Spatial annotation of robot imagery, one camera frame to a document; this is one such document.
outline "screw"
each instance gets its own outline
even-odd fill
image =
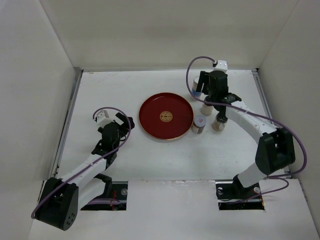
[[[253,189],[253,191],[255,191],[257,194],[260,194],[260,193],[261,193],[260,188],[257,187],[257,186]]]
[[[128,190],[126,188],[121,189],[121,195],[125,196],[128,194]]]
[[[216,190],[216,192],[219,194],[219,195],[222,195],[224,194],[224,189],[222,187],[218,187],[218,189]]]

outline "white wall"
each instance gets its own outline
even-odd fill
[[[40,1],[72,64],[109,70],[260,67],[298,0]]]
[[[320,1],[299,0],[259,70],[273,117],[301,137],[308,165],[298,177],[320,232]],[[296,145],[297,160],[302,164]]]
[[[28,239],[74,69],[38,0],[0,0],[0,239]]]

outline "white table surface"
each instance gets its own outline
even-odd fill
[[[263,198],[265,210],[221,211],[212,180],[129,181],[126,211],[80,211],[67,231],[35,220],[29,240],[319,240],[299,181],[289,182]]]
[[[200,70],[190,71],[190,84]],[[229,91],[240,96],[253,111],[265,115],[250,70],[229,70]],[[58,176],[83,163],[101,134],[92,120],[100,107],[116,107],[133,117],[135,128],[118,157],[105,171],[114,181],[128,180],[221,180],[232,179],[255,161],[257,144],[231,120],[221,133],[211,127],[217,111],[207,117],[203,133],[191,130],[175,141],[161,141],[141,128],[138,113],[150,96],[172,92],[187,99],[197,115],[202,103],[194,101],[185,83],[186,70],[86,72],[77,94]]]
[[[198,74],[192,70],[190,79]],[[229,70],[228,75],[230,91],[265,114],[251,71]],[[179,94],[195,114],[200,112],[201,103],[186,90],[185,70],[83,74],[58,175],[85,161],[100,139],[91,119],[94,110],[120,108],[136,127],[105,174],[130,180],[127,210],[81,211],[68,231],[35,220],[29,240],[319,240],[296,179],[264,196],[265,210],[220,211],[213,179],[231,179],[245,170],[254,162],[257,144],[232,121],[215,132],[210,124],[215,114],[201,134],[190,130],[170,142],[151,138],[140,127],[138,112],[145,99],[160,92]],[[260,187],[264,192],[284,184],[265,180]]]

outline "gold emblem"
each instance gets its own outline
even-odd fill
[[[160,114],[160,119],[162,122],[170,122],[172,120],[172,113],[169,112],[169,111],[163,111],[161,114]]]

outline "jar lid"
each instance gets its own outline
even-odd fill
[[[194,125],[197,126],[198,128],[202,128],[206,125],[207,120],[206,117],[203,115],[197,115],[194,118]]]

